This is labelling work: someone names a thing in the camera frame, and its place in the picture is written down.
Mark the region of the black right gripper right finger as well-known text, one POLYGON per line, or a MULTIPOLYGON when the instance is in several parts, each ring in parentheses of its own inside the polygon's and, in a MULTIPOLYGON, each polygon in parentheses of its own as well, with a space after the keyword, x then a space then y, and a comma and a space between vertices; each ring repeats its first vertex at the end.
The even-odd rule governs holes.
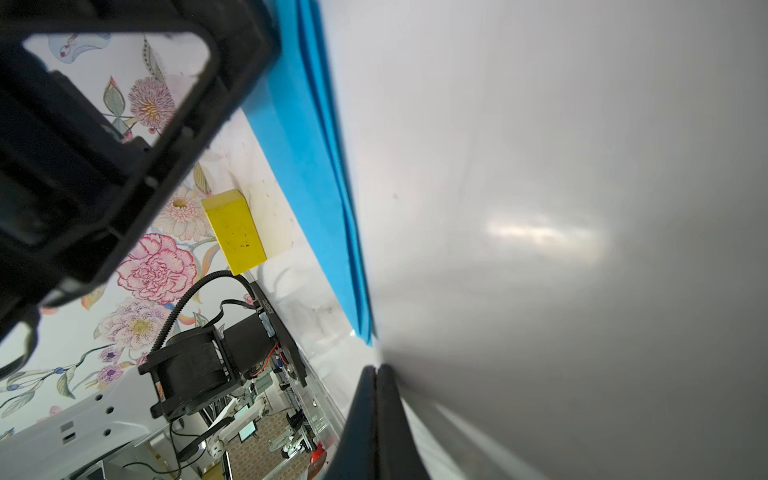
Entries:
POLYGON ((394 369, 377 372, 378 474, 385 480, 429 480, 405 415, 394 369))

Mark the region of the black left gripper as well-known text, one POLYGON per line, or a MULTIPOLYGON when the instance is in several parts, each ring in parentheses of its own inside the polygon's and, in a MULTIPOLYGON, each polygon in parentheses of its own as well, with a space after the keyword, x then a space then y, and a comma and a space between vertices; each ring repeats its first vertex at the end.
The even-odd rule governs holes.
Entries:
POLYGON ((1 5, 1 333, 112 274, 278 52, 257 1, 1 5), (203 70, 159 140, 120 141, 23 42, 45 33, 189 33, 203 70))

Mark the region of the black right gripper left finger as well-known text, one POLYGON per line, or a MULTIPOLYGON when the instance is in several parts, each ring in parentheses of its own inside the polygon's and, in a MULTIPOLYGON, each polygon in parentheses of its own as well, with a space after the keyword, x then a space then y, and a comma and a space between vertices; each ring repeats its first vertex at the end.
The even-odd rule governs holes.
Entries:
POLYGON ((377 372, 363 368, 344 431, 325 479, 378 478, 377 372))

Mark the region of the blue square paper sheet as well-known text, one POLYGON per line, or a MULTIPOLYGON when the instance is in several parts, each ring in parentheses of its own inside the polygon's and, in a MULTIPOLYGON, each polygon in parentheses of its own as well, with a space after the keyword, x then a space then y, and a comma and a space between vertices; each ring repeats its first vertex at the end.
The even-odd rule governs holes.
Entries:
POLYGON ((354 333, 374 322, 319 4, 270 1, 280 52, 242 108, 354 333))

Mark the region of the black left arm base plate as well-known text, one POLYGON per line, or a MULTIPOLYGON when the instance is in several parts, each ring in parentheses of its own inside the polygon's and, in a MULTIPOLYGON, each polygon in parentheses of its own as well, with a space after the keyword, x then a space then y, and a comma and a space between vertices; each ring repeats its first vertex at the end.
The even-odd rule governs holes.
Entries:
POLYGON ((282 319, 280 318, 277 311, 272 306, 266 294, 263 292, 263 290, 258 285, 258 283, 251 282, 250 288, 253 291, 252 296, 254 298, 254 301, 262 307, 267 317, 269 318, 269 321, 273 329, 275 330, 275 333, 281 345, 281 348, 283 351, 286 352, 287 359, 289 360, 290 364, 293 366, 298 382, 301 384, 302 387, 306 387, 307 386, 306 365, 304 364, 301 358, 298 345, 296 344, 293 336, 288 331, 287 327, 283 323, 282 319))

